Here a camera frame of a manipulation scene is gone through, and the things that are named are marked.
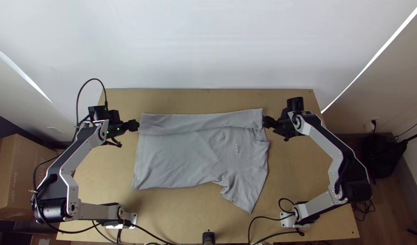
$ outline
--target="cable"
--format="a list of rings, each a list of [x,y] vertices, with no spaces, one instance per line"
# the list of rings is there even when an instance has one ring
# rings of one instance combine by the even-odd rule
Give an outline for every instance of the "cable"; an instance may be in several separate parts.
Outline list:
[[[85,82],[85,83],[81,86],[80,90],[78,91],[78,95],[77,95],[77,103],[76,103],[76,105],[75,105],[75,124],[76,124],[76,126],[79,126],[79,122],[78,122],[78,100],[80,99],[80,94],[81,94],[81,91],[83,90],[84,86],[86,86],[86,84],[88,84],[90,81],[94,81],[94,80],[96,80],[96,81],[100,82],[100,83],[101,83],[101,86],[103,87],[104,97],[105,97],[104,106],[105,106],[105,108],[108,110],[107,92],[105,91],[104,84],[101,82],[101,80],[99,80],[99,79],[97,79],[97,78],[91,78],[91,79],[87,80],[87,81],[86,81],[86,82]]]
[[[122,243],[119,243],[119,231],[118,231],[118,237],[117,237],[117,239],[116,239],[116,241],[117,242],[115,242],[115,241],[113,241],[112,239],[110,239],[110,238],[108,238],[106,235],[104,235],[99,229],[98,229],[98,227],[96,227],[96,225],[95,225],[95,222],[92,220],[92,224],[94,225],[94,227],[95,227],[95,230],[99,233],[99,234],[101,234],[101,236],[103,236],[103,238],[105,238],[105,239],[107,239],[109,242],[111,242],[111,243],[114,243],[114,244],[116,244],[116,245],[124,245],[124,244],[122,244]]]
[[[373,124],[373,134],[376,132],[376,120],[372,120],[371,123]]]
[[[258,240],[253,245],[258,244],[258,243],[261,243],[261,242],[263,242],[263,241],[265,241],[265,240],[267,240],[267,239],[269,239],[271,237],[277,236],[277,235],[285,235],[285,234],[292,234],[292,233],[298,233],[300,236],[304,236],[305,235],[305,233],[299,231],[299,229],[296,228],[296,231],[286,231],[286,232],[280,232],[280,233],[271,234],[271,235],[269,235],[269,236],[267,236],[267,237],[265,237],[263,239]]]
[[[116,242],[119,242],[121,239],[121,233],[122,233],[122,229],[118,230],[118,236],[116,237]]]
[[[250,243],[250,227],[252,226],[252,223],[254,222],[254,220],[256,220],[256,219],[259,219],[259,218],[263,218],[263,219],[268,219],[268,220],[271,220],[271,221],[281,221],[281,220],[284,220],[284,219],[287,219],[287,218],[289,218],[289,217],[291,217],[291,216],[293,216],[292,214],[291,215],[289,215],[289,216],[286,216],[286,217],[284,217],[284,218],[280,218],[280,219],[274,219],[274,218],[269,218],[269,217],[266,217],[266,216],[257,216],[257,217],[255,217],[255,218],[253,218],[252,219],[252,221],[249,223],[249,227],[248,227],[248,244],[251,244]],[[299,229],[297,230],[297,231],[288,231],[286,234],[289,234],[289,233],[299,233],[299,234],[301,234],[302,233],[302,235],[304,235],[304,233],[303,232],[301,232],[301,231],[299,231]],[[282,233],[276,233],[276,235],[282,235],[282,234],[285,234],[284,232],[282,232]]]
[[[46,161],[44,161],[44,162],[39,163],[39,164],[38,164],[38,165],[34,168],[34,170],[33,170],[33,191],[37,191],[37,185],[36,185],[36,172],[37,172],[37,169],[39,168],[39,166],[41,166],[41,165],[43,165],[43,164],[46,164],[47,162],[52,161],[52,160],[54,160],[54,159],[58,158],[59,156],[60,156],[60,154],[57,154],[55,157],[53,157],[53,158],[51,158],[51,159],[48,159],[48,160],[46,160]]]
[[[358,221],[364,221],[364,219],[366,218],[366,215],[370,212],[374,212],[376,211],[376,207],[373,204],[372,200],[369,200],[369,204],[367,202],[357,202],[357,203],[352,203],[352,211],[358,211],[360,213],[363,213],[363,217],[361,219],[357,218],[355,216],[355,219]],[[364,210],[361,209],[358,205],[364,205]]]
[[[392,139],[394,139],[395,141],[396,141],[396,140],[398,140],[400,136],[402,136],[402,135],[403,135],[403,134],[405,134],[406,132],[410,131],[410,130],[411,130],[412,128],[414,128],[415,126],[417,126],[417,123],[416,123],[416,124],[414,124],[412,127],[410,127],[408,130],[406,130],[405,132],[403,132],[403,133],[401,133],[401,134],[399,134],[399,135],[394,136]]]
[[[294,214],[294,212],[293,212],[293,211],[286,211],[286,210],[284,210],[284,209],[281,207],[281,201],[282,201],[282,200],[289,201],[289,202],[291,203],[291,205],[293,205],[293,206],[294,206],[294,203],[293,203],[290,199],[288,199],[288,198],[281,198],[281,199],[279,199],[279,200],[278,200],[278,206],[280,207],[280,209],[281,209],[284,213]]]
[[[134,226],[134,227],[136,227],[136,228],[138,228],[138,229],[140,229],[140,230],[142,230],[142,231],[144,231],[146,234],[148,234],[148,235],[152,236],[153,238],[155,238],[155,239],[157,239],[157,240],[160,240],[160,241],[162,241],[162,242],[164,242],[164,243],[166,243],[166,244],[169,244],[169,245],[177,245],[177,244],[174,244],[174,243],[171,243],[171,242],[168,242],[168,241],[165,241],[165,240],[163,240],[163,239],[159,238],[158,236],[156,236],[156,235],[152,234],[151,232],[149,232],[149,231],[145,230],[144,228],[142,228],[142,227],[140,227],[140,226],[138,226],[138,225],[135,225],[135,224],[131,224],[131,225],[132,225],[132,226]]]

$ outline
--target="plywood tabletop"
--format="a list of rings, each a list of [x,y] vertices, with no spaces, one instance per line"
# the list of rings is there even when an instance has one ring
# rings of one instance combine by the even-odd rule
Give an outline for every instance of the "plywood tabletop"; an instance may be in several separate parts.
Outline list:
[[[278,118],[292,97],[304,98],[305,110],[320,114],[314,92],[309,89],[108,89],[110,109],[119,110],[121,120],[136,119],[141,113],[200,114],[224,113],[263,108],[265,115]],[[221,186],[207,183],[186,188],[132,190],[137,132],[126,132],[118,140],[122,148],[101,146],[93,149],[77,168],[75,180],[82,202],[101,204],[119,202],[127,211],[137,213],[137,224],[173,243],[201,243],[202,233],[213,231],[217,243],[247,243],[249,222],[255,216],[279,218],[278,200],[308,201],[327,189],[331,159],[309,137],[288,142],[265,130],[270,149],[269,174],[252,214],[222,198]],[[63,230],[80,230],[90,221],[71,221]],[[116,230],[100,230],[116,240]],[[290,231],[279,221],[256,220],[251,241],[270,234]],[[268,241],[334,240],[359,237],[350,205],[322,214],[305,236],[288,234]],[[95,229],[80,234],[58,234],[59,240],[106,241]],[[122,242],[156,241],[140,230],[124,230]]]

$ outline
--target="robotic arm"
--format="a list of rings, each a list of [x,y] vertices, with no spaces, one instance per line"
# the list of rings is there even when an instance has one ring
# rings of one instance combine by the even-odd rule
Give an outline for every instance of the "robotic arm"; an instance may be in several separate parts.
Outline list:
[[[46,177],[34,191],[32,208],[36,221],[93,220],[107,228],[134,228],[132,224],[136,224],[137,214],[126,212],[118,203],[97,205],[81,202],[73,173],[91,149],[107,144],[121,147],[114,137],[127,130],[137,131],[139,123],[136,120],[122,122],[118,111],[108,111],[105,106],[89,107],[89,117],[93,127],[85,124],[80,129],[76,140],[48,168]],[[283,227],[309,227],[320,214],[349,202],[371,198],[366,168],[352,149],[322,126],[317,115],[304,111],[301,97],[287,100],[287,108],[278,120],[265,116],[263,126],[274,128],[273,132],[284,136],[285,141],[308,135],[332,158],[328,190],[310,201],[296,203],[291,212],[282,212],[281,217],[294,214],[281,221]]]
[[[73,173],[94,147],[108,144],[121,147],[114,137],[127,130],[137,131],[139,123],[136,120],[122,122],[117,110],[108,111],[105,106],[89,107],[89,117],[93,127],[84,124],[75,141],[48,168],[46,177],[39,184],[32,198],[36,222],[95,220],[107,228],[134,228],[132,224],[136,223],[137,214],[126,212],[118,203],[81,202]]]
[[[371,198],[372,189],[364,165],[351,148],[322,125],[317,115],[304,111],[302,97],[288,99],[287,108],[278,120],[264,116],[263,126],[274,128],[273,132],[284,136],[285,141],[295,136],[310,136],[332,158],[327,191],[310,201],[297,202],[291,212],[281,212],[281,218],[294,214],[281,221],[283,227],[309,227],[320,214],[346,203]]]

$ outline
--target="t-shirt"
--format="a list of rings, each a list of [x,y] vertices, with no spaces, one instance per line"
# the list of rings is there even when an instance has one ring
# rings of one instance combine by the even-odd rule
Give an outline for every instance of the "t-shirt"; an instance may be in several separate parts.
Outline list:
[[[212,181],[221,196],[251,213],[267,177],[262,109],[231,113],[142,113],[133,189]]]

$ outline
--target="power cord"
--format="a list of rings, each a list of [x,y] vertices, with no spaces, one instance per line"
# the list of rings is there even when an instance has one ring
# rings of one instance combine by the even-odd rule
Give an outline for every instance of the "power cord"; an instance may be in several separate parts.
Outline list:
[[[250,222],[250,224],[249,224],[249,227],[248,227],[248,244],[249,244],[249,245],[251,245],[251,242],[250,242],[250,227],[252,226],[252,223],[253,223],[256,219],[262,218],[262,219],[268,219],[268,220],[271,220],[271,221],[281,221],[281,220],[287,219],[287,218],[289,218],[289,217],[291,217],[291,216],[294,216],[294,212],[291,212],[291,211],[286,211],[286,210],[284,210],[284,209],[281,207],[281,201],[282,201],[282,200],[287,200],[287,201],[289,201],[290,203],[292,203],[293,205],[294,205],[294,203],[293,203],[290,199],[287,199],[287,198],[281,198],[281,199],[279,199],[279,200],[278,200],[278,206],[280,207],[280,209],[281,209],[284,213],[290,213],[290,215],[288,215],[288,216],[286,216],[286,217],[283,217],[283,218],[280,218],[280,219],[269,218],[269,217],[266,217],[266,216],[257,216],[257,217],[255,217],[255,218],[253,218],[253,219],[252,219],[252,221],[251,221],[251,222]],[[261,243],[261,242],[263,242],[263,241],[265,241],[265,240],[267,240],[267,239],[269,239],[269,238],[271,238],[271,237],[277,236],[277,235],[292,234],[292,233],[298,233],[300,236],[304,236],[304,235],[305,235],[305,233],[304,233],[304,232],[302,232],[302,231],[300,231],[298,228],[296,228],[296,231],[286,231],[286,232],[279,232],[279,233],[271,234],[271,235],[269,235],[269,236],[267,236],[267,237],[265,237],[265,238],[262,238],[262,239],[258,240],[258,241],[257,241],[257,242],[255,242],[253,245],[258,244],[258,243]]]
[[[394,136],[392,139],[393,139],[394,141],[398,140],[400,136],[404,135],[406,132],[410,131],[410,130],[411,130],[411,129],[413,129],[415,126],[417,126],[417,123],[416,123],[416,124],[414,124],[414,125],[413,125],[412,127],[410,127],[409,129],[407,129],[405,132],[403,132],[403,133],[401,133],[401,134],[399,134],[399,135]]]
[[[362,221],[364,221],[364,219],[366,218],[366,215],[368,213],[376,211],[376,207],[373,204],[372,200],[365,201],[365,202],[355,202],[355,203],[352,203],[352,211],[358,211],[358,212],[363,214],[363,217],[360,218],[360,219],[355,216],[356,220],[362,222]]]
[[[120,243],[118,243],[118,242],[115,242],[115,241],[113,241],[113,240],[111,240],[110,238],[108,238],[106,235],[104,235],[96,226],[97,225],[95,225],[95,222],[92,220],[92,224],[94,225],[94,227],[95,227],[95,229],[96,229],[96,231],[99,233],[99,234],[101,234],[105,239],[107,239],[109,242],[111,242],[111,243],[114,243],[114,244],[117,244],[117,245],[123,245],[123,244],[120,244]],[[167,245],[177,245],[177,244],[174,244],[174,243],[171,243],[171,242],[168,242],[168,241],[165,241],[165,240],[163,240],[163,239],[161,239],[161,238],[159,238],[158,236],[156,236],[156,235],[154,235],[154,234],[152,234],[151,232],[149,232],[149,231],[147,231],[146,229],[144,229],[144,228],[142,228],[142,227],[140,227],[140,226],[138,226],[138,225],[135,225],[135,224],[131,224],[132,226],[134,226],[134,227],[136,227],[136,228],[138,228],[138,229],[140,229],[140,230],[142,230],[142,231],[144,231],[145,233],[147,233],[148,235],[150,235],[150,236],[152,236],[153,238],[155,238],[155,239],[157,239],[157,240],[160,240],[160,241],[162,241],[163,243],[165,243],[165,244],[167,244]]]
[[[118,230],[118,236],[116,237],[116,242],[120,242],[121,234],[122,234],[122,229],[119,229]]]
[[[325,241],[325,240],[321,240],[321,241],[316,241],[315,244],[312,244],[310,241],[307,241],[304,245],[317,245],[319,242],[323,242],[327,245],[331,245],[329,242]]]
[[[105,91],[104,84],[101,82],[101,80],[99,80],[97,78],[91,78],[91,79],[87,80],[81,86],[80,90],[78,91],[78,95],[77,95],[77,102],[76,102],[76,105],[75,105],[75,124],[77,126],[77,130],[75,131],[75,134],[77,133],[78,127],[79,127],[79,121],[78,121],[78,100],[80,99],[80,94],[81,94],[81,91],[83,90],[84,86],[86,86],[86,84],[88,84],[91,81],[98,81],[99,83],[101,83],[101,86],[103,87],[103,91],[104,91],[104,97],[105,97],[104,106],[105,106],[105,109],[108,110],[107,92]]]

